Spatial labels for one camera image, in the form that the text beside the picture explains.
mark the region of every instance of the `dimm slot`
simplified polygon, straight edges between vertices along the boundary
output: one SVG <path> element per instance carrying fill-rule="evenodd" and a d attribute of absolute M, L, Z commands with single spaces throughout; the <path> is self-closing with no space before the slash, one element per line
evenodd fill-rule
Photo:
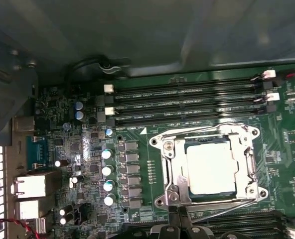
<path fill-rule="evenodd" d="M 203 93 L 203 92 L 196 92 L 196 93 L 185 93 L 180 95 L 170 95 L 170 96 L 156 96 L 156 97 L 148 97 L 148 98 L 131 98 L 131 99 L 122 99 L 117 100 L 118 105 L 128 105 L 131 102 L 136 104 L 144 104 L 149 103 L 151 101 L 182 101 L 182 100 L 189 100 L 197 97 L 213 97 L 213 96 L 232 96 L 237 95 L 240 93 L 240 89 L 232 89 L 229 91 L 214 91 L 211 93 Z M 242 89 L 241 93 L 247 94 L 255 94 L 255 90 L 253 89 Z"/>
<path fill-rule="evenodd" d="M 213 85 L 228 85 L 228 84 L 250 84 L 249 78 L 233 78 L 233 79 L 227 79 L 227 80 L 211 80 L 211 81 L 199 81 L 199 82 L 181 82 L 181 83 L 169 83 L 169 84 L 162 84 L 162 85 L 156 85 L 156 86 L 143 86 L 143 87 L 132 87 L 132 88 L 121 88 L 117 89 L 118 95 L 127 95 L 127 94 L 139 94 L 139 93 L 145 93 L 145 92 L 155 92 L 160 91 L 160 89 L 166 88 L 167 90 L 176 90 L 177 88 L 180 89 L 186 89 L 186 88 L 194 88 L 194 87 L 207 87 L 207 86 L 213 86 Z"/>
<path fill-rule="evenodd" d="M 215 119 L 222 119 L 222 118 L 236 118 L 236 117 L 250 117 L 256 116 L 260 114 L 264 114 L 265 107 L 259 109 L 253 109 L 250 111 L 240 111 L 240 112 L 233 112 L 233 113 L 214 113 L 214 114 L 200 114 L 195 116 L 188 116 L 188 117 L 172 117 L 172 118 L 162 118 L 162 119 L 145 119 L 145 120 L 129 120 L 129 121 L 118 121 L 116 125 L 118 127 L 126 127 L 126 126 L 136 126 L 136 125 L 151 125 L 151 124 L 160 124 L 160 123 L 176 123 L 176 122 L 188 122 L 188 121 L 196 121 L 196 120 L 215 120 Z"/>
<path fill-rule="evenodd" d="M 141 109 L 125 109 L 118 111 L 118 116 L 139 116 L 139 115 L 149 115 L 149 114 L 161 114 L 168 111 L 190 111 L 190 110 L 201 110 L 201 109 L 212 109 L 219 107 L 235 107 L 235 106 L 249 106 L 253 105 L 253 100 L 238 100 L 238 101 L 230 101 L 230 102 L 217 102 L 217 103 L 197 103 L 197 104 L 182 104 L 182 105 L 174 105 L 174 106 L 161 106 L 161 107 L 148 107 Z"/>

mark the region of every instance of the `green circuit board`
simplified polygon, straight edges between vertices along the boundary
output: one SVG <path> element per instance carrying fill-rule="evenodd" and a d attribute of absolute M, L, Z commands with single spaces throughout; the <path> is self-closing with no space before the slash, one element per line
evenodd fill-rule
<path fill-rule="evenodd" d="M 55 218 L 57 225 L 55 235 L 63 238 L 65 232 L 75 229 L 80 238 L 94 235 L 106 238 L 117 231 L 123 222 L 140 222 L 167 219 L 167 211 L 154 206 L 154 200 L 163 194 L 164 184 L 160 151 L 151 147 L 148 141 L 156 134 L 168 129 L 191 126 L 210 126 L 218 124 L 221 119 L 189 120 L 188 122 L 143 123 L 121 125 L 113 127 L 113 134 L 107 136 L 107 124 L 99 119 L 104 111 L 100 104 L 103 95 L 103 85 L 113 84 L 115 88 L 140 88 L 166 85 L 183 80 L 187 83 L 197 83 L 212 79 L 231 79 L 251 77 L 267 69 L 284 70 L 295 68 L 294 65 L 260 67 L 249 69 L 224 70 L 201 73 L 187 73 L 177 75 L 163 75 L 135 79 L 114 80 L 105 82 L 96 80 L 83 83 L 67 89 L 64 86 L 46 87 L 40 90 L 37 105 L 41 109 L 35 117 L 35 135 L 44 137 L 47 142 L 48 162 L 51 167 L 58 159 L 68 159 L 71 164 L 63 170 L 63 188 L 56 195 L 57 208 Z M 225 118 L 224 121 L 243 122 L 260 129 L 260 136 L 254 140 L 254 154 L 256 170 L 260 186 L 268 189 L 268 199 L 244 208 L 242 212 L 279 210 L 289 217 L 295 217 L 295 79 L 285 82 L 279 87 L 269 89 L 278 92 L 280 100 L 275 101 L 275 112 L 260 115 L 239 115 Z M 83 102 L 83 121 L 75 119 L 74 104 Z M 63 125 L 69 123 L 71 129 L 63 130 Z M 127 207 L 126 188 L 121 183 L 119 162 L 120 147 L 126 143 L 136 143 L 136 147 L 127 151 L 139 157 L 140 208 Z M 110 149 L 113 156 L 102 159 L 101 153 Z M 110 176 L 103 176 L 101 169 L 105 165 L 112 165 L 116 172 Z M 70 175 L 82 174 L 84 182 L 75 188 L 68 187 Z M 103 190 L 107 180 L 116 182 L 112 192 L 116 195 L 116 202 L 106 206 L 103 201 L 108 194 Z M 58 223 L 58 210 L 70 203 L 88 203 L 88 221 L 80 226 Z M 213 212 L 197 212 L 192 216 L 202 216 Z"/>

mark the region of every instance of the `black capacitor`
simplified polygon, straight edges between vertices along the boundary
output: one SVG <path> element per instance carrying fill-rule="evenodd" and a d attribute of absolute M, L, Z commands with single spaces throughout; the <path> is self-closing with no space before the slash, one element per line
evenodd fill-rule
<path fill-rule="evenodd" d="M 71 221 L 73 219 L 73 214 L 72 213 L 68 213 L 67 215 L 63 216 L 60 219 L 60 224 L 61 225 L 65 225 L 67 222 Z"/>
<path fill-rule="evenodd" d="M 69 165 L 69 161 L 66 159 L 57 160 L 54 162 L 56 167 L 65 167 Z"/>
<path fill-rule="evenodd" d="M 65 206 L 64 208 L 60 209 L 59 214 L 64 216 L 73 211 L 73 206 L 71 204 Z"/>
<path fill-rule="evenodd" d="M 80 182 L 82 182 L 84 180 L 84 176 L 82 176 L 82 175 L 78 175 L 78 176 L 74 176 L 74 177 L 72 177 L 72 182 L 74 183 L 74 184 L 76 184 L 76 183 L 80 183 Z"/>

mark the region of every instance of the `screw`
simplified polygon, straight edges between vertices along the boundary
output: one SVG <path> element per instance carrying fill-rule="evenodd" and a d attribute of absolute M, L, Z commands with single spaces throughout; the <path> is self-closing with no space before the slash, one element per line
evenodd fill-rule
<path fill-rule="evenodd" d="M 136 238 L 139 238 L 139 237 L 142 237 L 142 233 L 141 232 L 135 232 L 133 233 L 133 235 L 136 237 Z"/>
<path fill-rule="evenodd" d="M 11 51 L 10 51 L 10 54 L 11 54 L 11 55 L 14 55 L 14 56 L 17 56 L 19 53 L 18 53 L 17 50 L 11 50 Z"/>
<path fill-rule="evenodd" d="M 15 66 L 13 67 L 13 69 L 14 69 L 15 71 L 19 71 L 19 70 L 21 70 L 21 66 L 19 66 L 19 65 L 15 65 Z"/>
<path fill-rule="evenodd" d="M 192 228 L 192 232 L 194 233 L 199 233 L 201 231 L 200 228 Z"/>
<path fill-rule="evenodd" d="M 261 191 L 260 194 L 261 194 L 262 197 L 265 197 L 267 195 L 265 191 Z"/>
<path fill-rule="evenodd" d="M 30 60 L 27 62 L 28 67 L 35 67 L 37 65 L 37 62 L 35 60 Z"/>
<path fill-rule="evenodd" d="M 171 194 L 169 195 L 169 199 L 170 199 L 171 201 L 175 202 L 175 201 L 177 200 L 177 195 L 176 195 L 176 193 L 171 193 Z"/>
<path fill-rule="evenodd" d="M 237 239 L 237 236 L 233 235 L 233 234 L 229 234 L 227 235 L 228 239 Z"/>
<path fill-rule="evenodd" d="M 165 142 L 165 144 L 164 144 L 164 148 L 165 148 L 166 150 L 172 150 L 172 149 L 173 149 L 173 143 L 170 142 L 170 141 Z"/>
<path fill-rule="evenodd" d="M 168 232 L 173 232 L 173 231 L 174 231 L 174 228 L 172 228 L 172 227 L 168 227 L 166 230 L 167 230 Z"/>
<path fill-rule="evenodd" d="M 172 184 L 169 188 L 170 190 L 176 190 L 176 186 L 174 184 Z"/>

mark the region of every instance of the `cable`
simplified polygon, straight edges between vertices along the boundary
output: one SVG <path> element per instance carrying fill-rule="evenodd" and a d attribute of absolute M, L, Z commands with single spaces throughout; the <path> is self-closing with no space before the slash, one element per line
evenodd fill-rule
<path fill-rule="evenodd" d="M 35 235 L 36 239 L 40 239 L 39 233 L 35 232 L 28 224 L 23 223 L 23 222 L 21 222 L 19 220 L 16 220 L 16 219 L 13 219 L 13 218 L 0 219 L 0 223 L 15 223 L 17 225 L 20 225 L 23 228 L 25 228 L 26 231 L 33 233 Z"/>

